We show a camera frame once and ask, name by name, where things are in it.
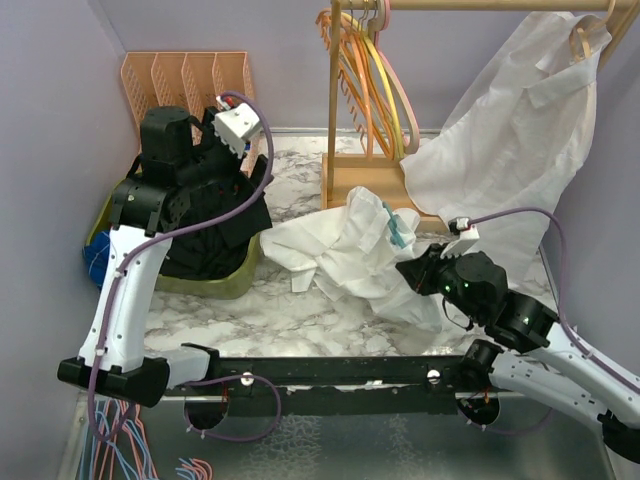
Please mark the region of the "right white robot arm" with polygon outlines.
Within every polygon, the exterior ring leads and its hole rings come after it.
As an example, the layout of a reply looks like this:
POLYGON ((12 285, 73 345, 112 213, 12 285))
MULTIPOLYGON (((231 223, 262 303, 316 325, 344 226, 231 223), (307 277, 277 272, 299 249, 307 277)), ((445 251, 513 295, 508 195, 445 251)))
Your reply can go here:
POLYGON ((481 327, 459 367, 461 383, 519 392, 601 433, 605 445, 639 460, 639 378, 562 324, 533 297, 509 288, 506 271, 485 253, 443 256, 432 244, 396 268, 423 296, 439 294, 481 327))

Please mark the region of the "teal hanger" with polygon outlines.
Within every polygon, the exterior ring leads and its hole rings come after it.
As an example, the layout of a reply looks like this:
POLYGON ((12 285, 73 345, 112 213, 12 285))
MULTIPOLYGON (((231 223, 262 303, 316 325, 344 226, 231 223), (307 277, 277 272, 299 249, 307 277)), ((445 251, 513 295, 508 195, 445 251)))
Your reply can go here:
POLYGON ((395 213, 391 206, 383 201, 382 206, 389 216, 387 227, 390 232, 390 243, 400 249, 406 248, 415 242, 415 235, 407 229, 407 225, 401 216, 395 213))

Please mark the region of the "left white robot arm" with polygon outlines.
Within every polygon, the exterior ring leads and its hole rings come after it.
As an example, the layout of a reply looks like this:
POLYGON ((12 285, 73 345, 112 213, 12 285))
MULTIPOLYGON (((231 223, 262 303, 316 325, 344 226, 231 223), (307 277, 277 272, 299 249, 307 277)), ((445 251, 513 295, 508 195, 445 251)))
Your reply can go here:
POLYGON ((195 117, 178 106, 149 109, 141 150, 116 186, 109 210, 107 266, 97 310, 78 354, 58 378, 145 407, 188 383, 206 395, 220 385, 211 353, 192 344, 151 354, 145 321, 159 276, 200 282, 237 271, 267 229, 266 156, 243 173, 247 145, 267 128, 257 108, 208 108, 195 117))

